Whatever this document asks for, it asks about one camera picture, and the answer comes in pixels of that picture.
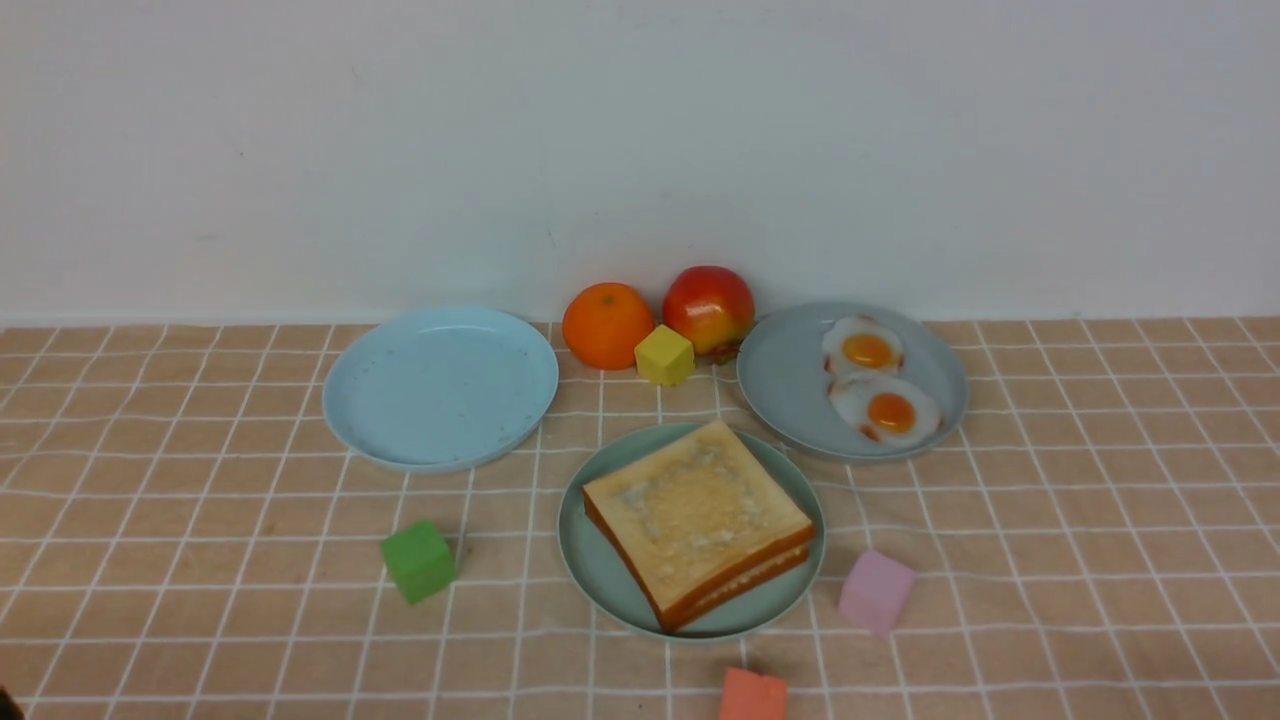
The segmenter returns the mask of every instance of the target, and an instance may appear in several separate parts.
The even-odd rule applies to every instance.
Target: plate rim
[[[746,338],[742,341],[742,345],[740,347],[739,360],[737,361],[740,363],[741,361],[741,356],[746,351],[750,350],[750,346],[748,343],[751,342],[751,336],[755,334],[760,329],[760,327],[764,325],[765,323],[768,323],[771,320],[774,320],[774,319],[778,319],[778,318],[783,318],[783,316],[790,315],[790,314],[801,313],[801,311],[804,311],[806,309],[823,307],[823,306],[832,307],[832,309],[835,309],[835,307],[856,309],[858,313],[867,313],[867,311],[869,311],[867,314],[870,314],[873,316],[874,315],[892,316],[895,320],[899,320],[899,322],[902,322],[902,323],[906,323],[906,324],[911,324],[911,325],[916,325],[919,329],[922,329],[925,333],[933,336],[938,341],[938,343],[942,346],[942,348],[945,350],[945,354],[947,355],[947,360],[951,364],[954,364],[956,369],[960,370],[960,377],[964,380],[960,384],[960,388],[959,388],[959,392],[960,392],[960,413],[956,415],[956,418],[955,418],[955,420],[952,423],[947,423],[947,425],[950,425],[948,429],[946,429],[946,430],[943,430],[941,433],[937,433],[936,436],[933,436],[928,441],[925,441],[925,442],[923,442],[923,443],[920,443],[920,445],[918,445],[915,447],[909,447],[909,448],[905,448],[905,450],[897,450],[897,451],[893,451],[893,452],[886,452],[886,454],[879,454],[879,455],[868,455],[868,454],[858,454],[858,452],[849,452],[849,454],[836,452],[836,451],[826,450],[826,448],[822,448],[822,447],[815,447],[814,445],[812,445],[809,442],[805,442],[803,438],[797,438],[797,437],[792,436],[791,433],[787,433],[787,432],[782,430],[782,428],[778,428],[774,423],[769,421],[769,419],[764,414],[760,413],[756,402],[754,402],[751,400],[751,393],[748,391],[748,383],[742,382],[742,374],[739,373],[737,380],[739,380],[739,389],[742,393],[742,400],[746,401],[746,406],[751,410],[751,415],[754,415],[758,420],[760,420],[764,424],[764,427],[767,427],[769,430],[772,430],[774,434],[777,434],[778,438],[781,438],[785,445],[787,445],[790,447],[794,447],[797,451],[801,451],[804,454],[808,454],[808,455],[812,455],[814,457],[819,457],[819,459],[823,459],[823,460],[832,460],[832,461],[837,461],[837,462],[847,462],[847,464],[856,464],[856,465],[878,465],[878,464],[883,464],[883,462],[897,462],[897,461],[901,461],[901,460],[909,460],[911,457],[918,457],[920,455],[924,455],[924,454],[934,450],[936,447],[938,447],[940,445],[942,445],[947,438],[950,438],[952,434],[955,434],[960,429],[960,424],[964,423],[965,416],[968,416],[968,414],[969,414],[969,402],[972,400],[972,397],[970,397],[970,393],[972,393],[970,384],[972,383],[970,383],[970,379],[969,379],[969,372],[965,369],[964,363],[960,360],[960,355],[957,355],[956,351],[955,351],[955,348],[951,347],[951,343],[948,343],[946,340],[943,340],[942,336],[940,336],[938,333],[936,333],[932,329],[929,329],[929,327],[925,325],[924,323],[922,323],[922,322],[919,322],[919,320],[916,320],[914,318],[909,318],[909,316],[906,316],[906,315],[904,315],[904,314],[901,314],[901,313],[899,313],[896,310],[891,310],[888,307],[881,306],[881,305],[876,305],[876,304],[872,304],[872,302],[860,302],[860,301],[856,301],[856,300],[827,300],[827,301],[805,302],[805,304],[801,304],[801,305],[794,305],[791,307],[786,307],[783,310],[778,310],[776,313],[771,313],[771,314],[765,315],[764,318],[759,319],[755,323],[755,325],[751,328],[751,332],[748,333]]]
[[[337,395],[338,378],[343,375],[343,373],[339,373],[339,370],[344,366],[344,364],[349,364],[353,361],[352,357],[355,357],[356,355],[356,352],[353,351],[356,351],[361,346],[376,342],[379,337],[396,334],[403,328],[416,327],[417,329],[426,329],[428,327],[431,325],[429,322],[424,322],[424,319],[430,319],[436,315],[449,315],[449,314],[480,318],[479,320],[472,320],[470,324],[460,323],[457,325],[453,325],[458,328],[461,327],[490,328],[490,329],[497,329],[498,332],[502,332],[504,334],[511,334],[511,331],[497,328],[495,322],[499,319],[503,322],[515,320],[517,323],[526,325],[529,328],[529,332],[541,338],[540,343],[535,343],[531,347],[538,347],[540,351],[543,351],[541,354],[549,360],[548,364],[552,368],[552,378],[547,384],[550,388],[550,392],[547,395],[545,400],[539,404],[540,410],[538,413],[534,413],[534,419],[531,420],[529,427],[520,433],[515,433],[508,443],[497,447],[492,451],[486,451],[471,457],[462,457],[460,460],[449,462],[425,462],[425,464],[401,462],[397,460],[380,457],[375,452],[371,452],[367,448],[362,447],[356,441],[356,438],[351,436],[351,433],[348,433],[344,428],[338,427],[338,423],[334,420],[333,404],[338,401],[330,400],[330,397],[334,397]],[[387,320],[385,323],[381,323],[378,327],[370,329],[365,334],[360,336],[360,338],[357,338],[349,346],[347,346],[347,348],[338,355],[338,359],[334,360],[333,366],[329,368],[329,374],[325,377],[324,386],[321,389],[323,396],[320,400],[320,405],[324,413],[325,425],[329,428],[329,432],[332,432],[334,437],[337,437],[338,441],[342,442],[343,446],[346,446],[349,452],[393,470],[410,474],[439,475],[484,465],[485,462],[497,460],[498,457],[509,452],[512,448],[517,447],[521,442],[529,438],[529,436],[532,434],[534,430],[538,429],[538,425],[541,424],[541,421],[545,419],[547,413],[550,410],[552,404],[556,401],[556,395],[558,393],[558,391],[559,391],[559,359],[556,356],[556,348],[552,347],[552,343],[547,338],[547,336],[539,332],[538,328],[532,325],[532,323],[522,318],[518,318],[516,315],[512,315],[509,313],[503,313],[502,310],[494,310],[492,307],[485,307],[483,305],[431,305],[426,307],[417,307],[407,313],[402,313],[396,318],[392,318],[390,320]]]
[[[598,609],[600,612],[603,612],[604,615],[607,615],[608,618],[611,618],[613,621],[616,621],[616,623],[621,624],[622,626],[625,626],[628,632],[639,634],[639,635],[644,635],[644,637],[659,639],[659,641],[663,641],[663,642],[678,643],[678,644],[716,644],[716,643],[723,643],[723,642],[732,642],[732,641],[744,638],[746,635],[750,635],[753,633],[756,633],[759,630],[763,630],[763,629],[773,625],[774,623],[778,623],[780,620],[782,620],[783,618],[786,618],[787,615],[790,615],[791,612],[794,612],[796,610],[796,606],[800,605],[800,602],[804,601],[805,597],[808,597],[813,592],[813,587],[818,582],[818,575],[822,574],[822,565],[823,565],[823,562],[826,561],[826,557],[827,557],[827,515],[826,515],[826,512],[822,509],[822,498],[818,496],[818,491],[814,489],[813,482],[809,480],[809,477],[805,475],[804,470],[801,470],[799,465],[796,465],[795,462],[792,462],[791,459],[787,457],[786,454],[782,450],[780,450],[780,448],[769,445],[768,442],[765,442],[765,441],[763,441],[763,439],[760,439],[760,438],[758,438],[758,437],[755,437],[755,436],[753,436],[750,433],[730,428],[730,429],[733,429],[733,434],[736,434],[744,442],[744,445],[748,445],[748,450],[750,450],[749,443],[751,443],[751,442],[758,443],[767,452],[776,454],[787,465],[790,465],[796,471],[796,475],[804,482],[804,488],[813,496],[814,507],[818,509],[818,516],[812,519],[812,520],[814,520],[814,525],[817,525],[818,532],[814,534],[814,538],[812,541],[809,541],[810,542],[810,550],[809,550],[810,557],[809,557],[809,561],[806,562],[806,564],[810,564],[813,566],[813,571],[809,574],[809,578],[805,580],[804,588],[800,592],[796,593],[796,597],[792,598],[791,602],[787,603],[787,606],[785,609],[782,609],[781,611],[778,611],[777,614],[774,614],[768,620],[764,620],[763,623],[758,623],[758,624],[755,624],[755,625],[753,625],[750,628],[746,628],[746,629],[742,629],[742,630],[737,630],[735,633],[707,634],[707,635],[701,635],[701,634],[694,634],[694,635],[672,635],[672,634],[667,634],[667,633],[662,633],[662,632],[657,632],[657,630],[650,630],[648,628],[641,628],[641,626],[635,625],[635,624],[632,624],[632,623],[630,623],[630,621],[627,621],[627,620],[625,620],[622,618],[618,618],[608,607],[605,607],[599,601],[596,601],[595,597],[591,596],[591,593],[586,592],[586,588],[582,587],[582,582],[579,580],[577,575],[573,573],[573,566],[570,565],[567,553],[564,552],[564,547],[566,547],[567,543],[564,542],[564,532],[563,532],[564,512],[566,512],[566,507],[568,505],[571,495],[573,495],[573,492],[576,491],[577,496],[581,496],[582,495],[582,492],[580,489],[581,486],[584,486],[584,484],[586,484],[589,482],[589,480],[582,479],[582,470],[599,454],[604,452],[611,446],[613,446],[613,445],[616,445],[618,442],[622,442],[626,438],[640,436],[640,434],[644,434],[644,433],[650,433],[650,432],[654,432],[658,428],[681,428],[685,432],[682,432],[677,437],[672,438],[672,441],[671,441],[671,442],[676,442],[677,439],[685,437],[686,434],[689,434],[690,432],[692,432],[692,430],[703,427],[704,424],[705,423],[655,423],[653,425],[639,428],[639,429],[631,430],[628,433],[625,433],[622,436],[618,436],[618,437],[613,438],[612,441],[609,441],[608,443],[605,443],[605,445],[595,448],[595,451],[591,452],[591,455],[589,457],[586,457],[586,460],[584,460],[579,465],[577,470],[573,471],[573,477],[570,479],[568,484],[564,487],[564,493],[561,496],[561,505],[559,505],[559,509],[558,509],[558,511],[556,514],[556,544],[559,548],[561,562],[564,564],[564,570],[568,573],[570,580],[573,582],[573,587],[577,588],[577,592],[581,593],[582,597],[585,597],[588,600],[588,602],[591,603],[593,607]]]

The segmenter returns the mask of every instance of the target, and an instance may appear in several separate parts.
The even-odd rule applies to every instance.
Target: plate
[[[352,451],[408,473],[452,473],[507,454],[538,427],[559,365],[529,323],[485,307],[428,307],[338,357],[324,416]]]
[[[855,432],[831,406],[822,336],[849,315],[870,315],[902,340],[899,373],[942,406],[942,428],[914,447],[886,447]],[[841,462],[882,462],[927,452],[964,419],[969,379],[951,346],[920,323],[860,302],[818,302],[769,315],[751,331],[737,356],[737,378],[751,411],[788,445]]]
[[[605,615],[632,632],[677,643],[714,643],[739,638],[764,628],[800,602],[822,566],[827,550],[827,525],[818,496],[800,471],[781,452],[751,436],[737,433],[751,455],[769,475],[804,510],[814,524],[809,543],[809,561],[753,588],[690,623],[678,633],[668,634],[658,626],[653,607],[640,585],[631,577],[609,541],[588,519],[582,507],[582,486],[589,480],[623,468],[650,452],[700,428],[698,423],[654,425],[626,434],[600,448],[573,475],[559,511],[561,556],[579,589]]]

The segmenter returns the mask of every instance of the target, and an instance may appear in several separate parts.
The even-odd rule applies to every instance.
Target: fried egg
[[[824,368],[840,382],[867,372],[896,375],[902,366],[902,340],[867,315],[836,320],[822,336]]]
[[[942,427],[938,401],[902,378],[864,375],[854,382],[835,380],[827,397],[842,420],[879,445],[920,445]]]

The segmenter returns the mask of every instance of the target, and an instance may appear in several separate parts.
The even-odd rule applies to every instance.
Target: foam cube
[[[694,372],[694,343],[658,325],[636,346],[636,372],[650,383],[678,386]]]
[[[719,720],[786,720],[787,682],[750,670],[724,673]]]
[[[887,638],[906,596],[915,584],[915,571],[896,560],[868,550],[854,562],[840,592],[840,614],[879,638]]]
[[[456,577],[453,551],[426,520],[384,539],[381,548],[387,573],[410,605],[449,587]]]

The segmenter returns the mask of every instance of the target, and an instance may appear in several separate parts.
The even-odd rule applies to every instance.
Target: bread crust
[[[724,605],[730,600],[733,600],[735,597],[768,580],[772,580],[773,578],[781,575],[782,573],[804,564],[805,561],[809,560],[808,548],[803,553],[800,553],[800,556],[796,560],[782,562],[777,566],[777,569],[771,569],[767,573],[762,573],[758,578],[751,578],[751,580],[744,583],[741,588],[735,588],[732,592],[724,593],[724,596],[718,598],[716,602],[704,605],[701,607],[698,606],[699,600],[722,588],[724,584],[737,578],[739,575],[751,570],[753,568],[758,568],[759,565],[769,561],[773,557],[792,551],[801,544],[808,544],[809,541],[812,541],[814,538],[814,534],[817,533],[814,524],[810,521],[805,528],[795,533],[791,533],[790,536],[785,536],[772,541],[760,550],[748,555],[746,557],[742,557],[741,560],[733,562],[724,570],[721,570],[719,573],[712,575],[705,582],[700,583],[692,591],[690,591],[684,597],[672,603],[671,607],[663,610],[662,607],[658,606],[658,602],[654,600],[653,593],[645,585],[644,579],[641,578],[639,570],[636,570],[635,562],[627,555],[626,548],[622,547],[622,543],[618,542],[618,537],[613,533],[613,530],[609,529],[608,523],[604,521],[604,518],[600,515],[600,511],[595,506],[595,502],[591,501],[590,493],[585,492],[582,493],[582,505],[586,511],[588,519],[590,519],[591,523],[600,530],[600,533],[604,534],[605,539],[609,541],[609,544],[613,546],[613,550],[617,551],[620,557],[622,557],[622,562],[627,566],[627,570],[631,573],[631,577],[635,579],[636,584],[640,585],[640,592],[643,592],[645,600],[649,601],[649,607],[653,609],[653,614],[658,619],[658,626],[660,626],[664,633],[675,633],[680,630],[680,628],[692,623],[694,620],[701,618],[703,615],[707,615],[708,612],[719,607],[721,605]]]

